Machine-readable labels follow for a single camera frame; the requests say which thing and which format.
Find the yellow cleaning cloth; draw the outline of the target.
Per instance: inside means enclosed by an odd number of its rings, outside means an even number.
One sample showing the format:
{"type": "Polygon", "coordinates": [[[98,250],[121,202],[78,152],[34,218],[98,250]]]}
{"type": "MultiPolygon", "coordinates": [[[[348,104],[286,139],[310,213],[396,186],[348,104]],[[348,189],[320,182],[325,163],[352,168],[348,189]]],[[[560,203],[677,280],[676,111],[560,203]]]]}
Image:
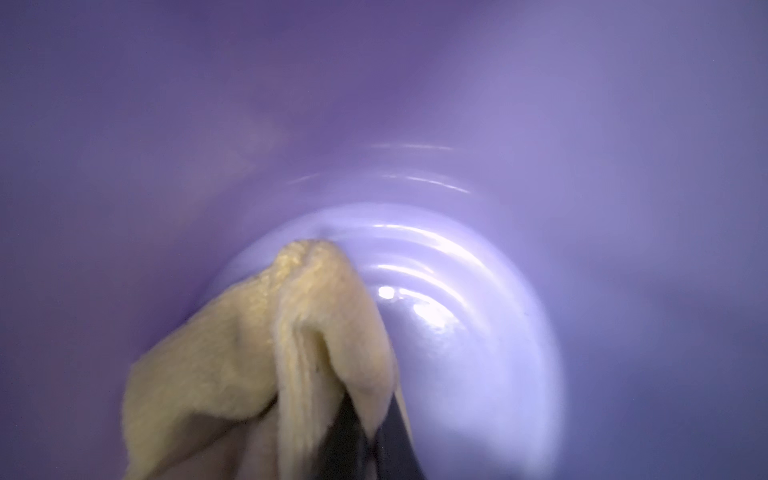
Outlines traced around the yellow cleaning cloth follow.
{"type": "Polygon", "coordinates": [[[126,477],[306,479],[344,399],[372,440],[404,405],[394,350],[345,253],[295,241],[133,364],[126,477]]]}

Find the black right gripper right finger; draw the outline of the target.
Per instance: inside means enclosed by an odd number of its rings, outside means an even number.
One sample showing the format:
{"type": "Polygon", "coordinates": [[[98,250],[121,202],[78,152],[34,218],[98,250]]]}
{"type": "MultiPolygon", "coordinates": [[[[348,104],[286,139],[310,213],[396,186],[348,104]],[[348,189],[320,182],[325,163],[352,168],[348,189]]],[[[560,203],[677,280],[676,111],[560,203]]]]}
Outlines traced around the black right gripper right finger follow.
{"type": "Polygon", "coordinates": [[[403,412],[393,396],[375,437],[375,469],[379,480],[425,480],[406,428],[403,412]]]}

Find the purple plastic bucket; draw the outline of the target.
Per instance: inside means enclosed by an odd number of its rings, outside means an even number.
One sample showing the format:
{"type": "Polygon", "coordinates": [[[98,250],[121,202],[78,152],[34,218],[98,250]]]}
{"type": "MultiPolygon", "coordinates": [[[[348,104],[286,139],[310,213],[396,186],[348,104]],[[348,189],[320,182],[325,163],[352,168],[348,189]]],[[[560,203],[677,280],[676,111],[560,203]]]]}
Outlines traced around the purple plastic bucket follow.
{"type": "Polygon", "coordinates": [[[430,479],[767,475],[763,1],[5,1],[1,475],[313,211],[430,479]]]}

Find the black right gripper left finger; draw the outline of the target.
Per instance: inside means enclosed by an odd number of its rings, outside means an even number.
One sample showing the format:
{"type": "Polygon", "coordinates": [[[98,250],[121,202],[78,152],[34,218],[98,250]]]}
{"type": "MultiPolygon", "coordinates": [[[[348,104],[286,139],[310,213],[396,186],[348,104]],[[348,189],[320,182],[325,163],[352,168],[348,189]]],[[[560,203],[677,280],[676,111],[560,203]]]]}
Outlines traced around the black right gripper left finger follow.
{"type": "Polygon", "coordinates": [[[314,461],[315,480],[362,480],[370,457],[368,438],[348,393],[314,461]]]}

